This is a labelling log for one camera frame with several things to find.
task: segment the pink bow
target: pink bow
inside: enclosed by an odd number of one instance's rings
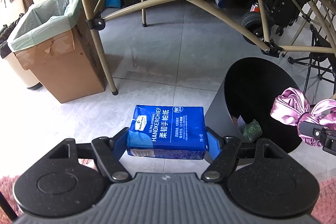
[[[336,129],[336,113],[332,112],[326,116],[323,112],[326,110],[336,111],[336,101],[325,99],[316,104],[309,113],[310,103],[305,95],[293,88],[286,89],[281,95],[275,98],[270,115],[290,126],[297,126],[297,132],[300,138],[311,146],[322,146],[320,141],[306,136],[299,131],[299,125],[303,121],[320,124],[329,129]]]

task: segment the brand logo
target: brand logo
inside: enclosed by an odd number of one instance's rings
[[[147,124],[147,116],[139,115],[135,121],[135,130],[143,131]]]

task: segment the screw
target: screw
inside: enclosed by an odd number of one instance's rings
[[[204,173],[204,178],[207,180],[215,180],[219,179],[221,177],[221,174],[217,171],[207,171]]]
[[[126,180],[128,179],[128,173],[126,173],[125,171],[118,171],[113,173],[112,178],[114,180]]]

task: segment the trash bag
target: trash bag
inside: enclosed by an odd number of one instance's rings
[[[81,8],[81,0],[46,0],[31,5],[9,35],[9,48],[12,52],[24,50],[72,29]]]

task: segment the blue tissue package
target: blue tissue package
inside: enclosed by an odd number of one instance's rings
[[[129,155],[202,160],[207,148],[203,107],[135,107],[127,137]]]

